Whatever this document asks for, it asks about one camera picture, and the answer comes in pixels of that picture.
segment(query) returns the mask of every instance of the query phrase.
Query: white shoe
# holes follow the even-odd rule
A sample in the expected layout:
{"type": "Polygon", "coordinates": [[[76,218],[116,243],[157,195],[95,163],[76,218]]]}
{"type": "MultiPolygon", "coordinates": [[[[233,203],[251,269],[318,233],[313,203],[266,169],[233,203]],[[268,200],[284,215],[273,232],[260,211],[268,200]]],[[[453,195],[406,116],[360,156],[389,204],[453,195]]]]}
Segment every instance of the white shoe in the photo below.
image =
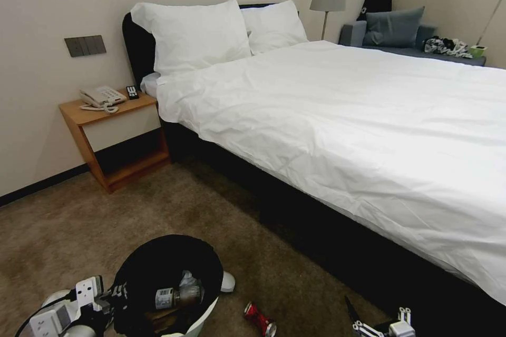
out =
{"type": "Polygon", "coordinates": [[[236,279],[229,272],[223,271],[223,281],[221,282],[222,292],[233,292],[236,286],[236,279]]]}

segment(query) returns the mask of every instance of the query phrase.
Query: floor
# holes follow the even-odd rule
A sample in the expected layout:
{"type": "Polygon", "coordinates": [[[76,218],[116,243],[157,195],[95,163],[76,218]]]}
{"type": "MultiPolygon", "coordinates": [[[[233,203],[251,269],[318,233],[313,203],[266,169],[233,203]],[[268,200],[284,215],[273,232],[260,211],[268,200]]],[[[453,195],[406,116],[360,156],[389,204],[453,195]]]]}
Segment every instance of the floor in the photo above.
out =
{"type": "MultiPolygon", "coordinates": [[[[261,224],[260,207],[255,195],[196,158],[112,195],[85,173],[6,205],[0,209],[0,335],[13,335],[53,291],[97,274],[107,288],[131,251],[170,233],[209,242],[237,280],[201,337],[259,337],[242,318],[250,300],[276,319],[278,336],[352,336],[344,295],[371,324],[387,320],[261,224]]],[[[116,333],[110,328],[105,335],[116,333]]]]}

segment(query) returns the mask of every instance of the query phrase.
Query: telephone handset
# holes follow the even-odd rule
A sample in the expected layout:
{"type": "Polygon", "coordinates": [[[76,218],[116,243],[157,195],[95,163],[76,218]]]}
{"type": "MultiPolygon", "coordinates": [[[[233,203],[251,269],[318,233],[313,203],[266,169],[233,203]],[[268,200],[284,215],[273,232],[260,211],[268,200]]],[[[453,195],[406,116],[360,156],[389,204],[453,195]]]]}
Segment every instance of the telephone handset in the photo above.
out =
{"type": "Polygon", "coordinates": [[[118,91],[115,91],[107,86],[84,88],[79,91],[81,99],[88,104],[88,106],[81,106],[81,109],[87,111],[105,111],[106,113],[114,113],[118,111],[118,107],[113,107],[113,105],[122,103],[127,99],[118,91]]]}

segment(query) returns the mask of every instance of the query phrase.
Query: sofa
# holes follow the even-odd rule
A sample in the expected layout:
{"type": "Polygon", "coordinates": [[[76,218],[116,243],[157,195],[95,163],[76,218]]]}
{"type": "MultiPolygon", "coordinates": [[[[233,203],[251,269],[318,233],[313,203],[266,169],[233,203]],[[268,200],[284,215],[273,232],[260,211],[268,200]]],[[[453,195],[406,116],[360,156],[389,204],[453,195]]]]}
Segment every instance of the sofa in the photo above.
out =
{"type": "Polygon", "coordinates": [[[367,21],[354,21],[343,25],[339,36],[339,45],[362,47],[368,49],[382,50],[388,53],[409,55],[420,58],[431,58],[441,61],[450,61],[463,63],[471,66],[484,66],[486,57],[480,58],[457,58],[451,55],[441,55],[425,53],[422,51],[423,41],[435,35],[437,27],[430,25],[420,25],[416,34],[415,47],[383,47],[383,46],[365,46],[363,45],[365,33],[367,30],[367,21]]]}

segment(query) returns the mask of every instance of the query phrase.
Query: cable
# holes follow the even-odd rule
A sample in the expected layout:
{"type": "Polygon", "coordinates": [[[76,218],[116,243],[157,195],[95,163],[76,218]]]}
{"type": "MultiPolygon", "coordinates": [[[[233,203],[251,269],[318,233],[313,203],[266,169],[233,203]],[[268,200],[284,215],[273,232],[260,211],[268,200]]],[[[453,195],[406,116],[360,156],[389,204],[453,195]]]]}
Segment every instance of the cable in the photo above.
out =
{"type": "Polygon", "coordinates": [[[93,106],[81,105],[79,108],[85,111],[104,111],[108,114],[116,113],[119,109],[118,107],[111,107],[109,105],[105,105],[104,108],[95,108],[93,106]]]}
{"type": "Polygon", "coordinates": [[[35,316],[36,314],[38,314],[41,310],[43,310],[44,308],[47,308],[47,307],[50,307],[52,305],[55,305],[56,303],[59,303],[61,302],[62,300],[70,300],[70,301],[74,301],[76,299],[76,295],[75,295],[75,290],[71,290],[67,295],[65,296],[62,296],[61,298],[59,299],[56,299],[54,301],[52,301],[51,303],[48,303],[42,307],[40,307],[38,310],[36,310],[34,313],[32,313],[32,315],[26,319],[23,324],[21,324],[20,328],[17,330],[16,334],[14,335],[14,337],[20,337],[21,335],[21,332],[25,329],[26,325],[28,324],[28,322],[30,322],[30,319],[35,316]]]}

